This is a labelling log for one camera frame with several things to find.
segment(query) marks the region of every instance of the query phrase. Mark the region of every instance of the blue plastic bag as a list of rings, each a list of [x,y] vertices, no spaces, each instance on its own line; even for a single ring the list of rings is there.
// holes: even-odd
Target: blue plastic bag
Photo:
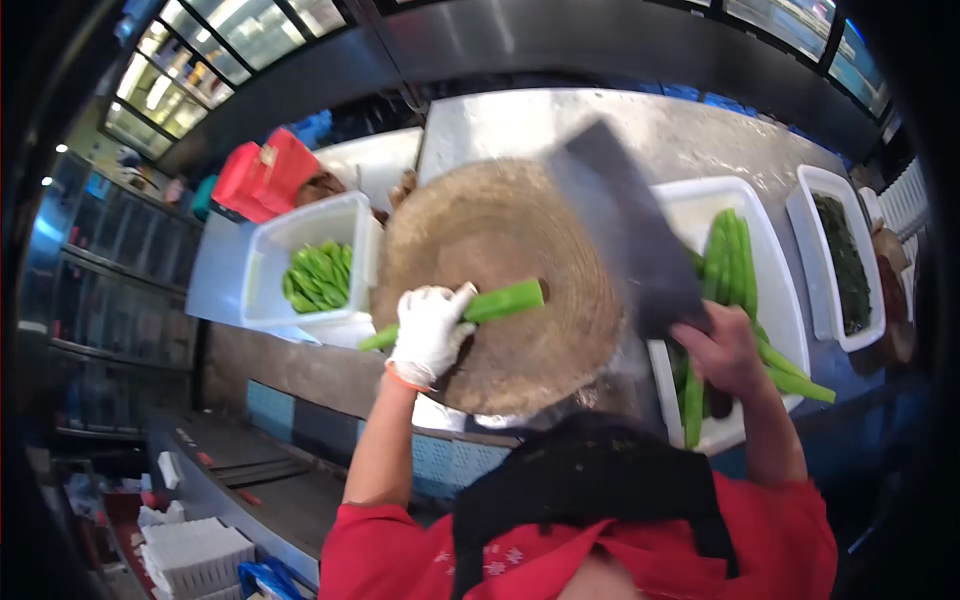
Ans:
[[[240,589],[243,590],[244,598],[260,591],[255,578],[282,600],[306,600],[294,585],[286,564],[272,556],[264,559],[263,563],[240,563],[237,566],[237,575],[240,577]]]

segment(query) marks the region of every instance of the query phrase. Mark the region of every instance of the wooden cutting board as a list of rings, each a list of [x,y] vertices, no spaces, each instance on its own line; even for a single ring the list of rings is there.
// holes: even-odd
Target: wooden cutting board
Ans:
[[[373,324],[396,322],[405,290],[472,281],[483,293],[530,277],[545,283],[546,306],[480,325],[435,399],[532,413],[592,381],[624,324],[609,274],[538,163],[475,162],[411,193],[384,234]]]

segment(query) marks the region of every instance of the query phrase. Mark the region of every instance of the orange wristband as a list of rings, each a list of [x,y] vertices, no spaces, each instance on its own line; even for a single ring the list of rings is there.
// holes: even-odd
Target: orange wristband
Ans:
[[[422,387],[420,387],[420,386],[416,386],[416,385],[410,383],[409,381],[405,381],[405,380],[401,379],[400,376],[394,372],[393,366],[394,366],[394,363],[389,363],[389,364],[387,365],[387,374],[388,374],[390,377],[392,377],[394,381],[396,381],[397,383],[399,383],[400,385],[402,385],[402,386],[404,386],[404,387],[410,388],[410,389],[412,389],[412,390],[417,390],[418,392],[425,393],[425,392],[429,392],[429,391],[430,391],[430,388],[422,388]]]

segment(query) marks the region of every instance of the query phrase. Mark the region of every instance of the cleaver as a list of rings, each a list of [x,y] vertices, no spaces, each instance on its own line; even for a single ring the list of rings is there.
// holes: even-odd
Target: cleaver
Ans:
[[[684,243],[639,165],[603,120],[547,155],[547,171],[587,230],[644,340],[683,322],[712,332]]]

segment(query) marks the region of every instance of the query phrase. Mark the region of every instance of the black apron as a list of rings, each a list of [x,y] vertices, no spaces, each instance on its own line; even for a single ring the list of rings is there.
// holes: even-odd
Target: black apron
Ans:
[[[483,582],[483,549],[519,525],[683,519],[697,553],[738,576],[707,457],[678,450],[622,417],[581,413],[517,447],[457,496],[453,600]]]

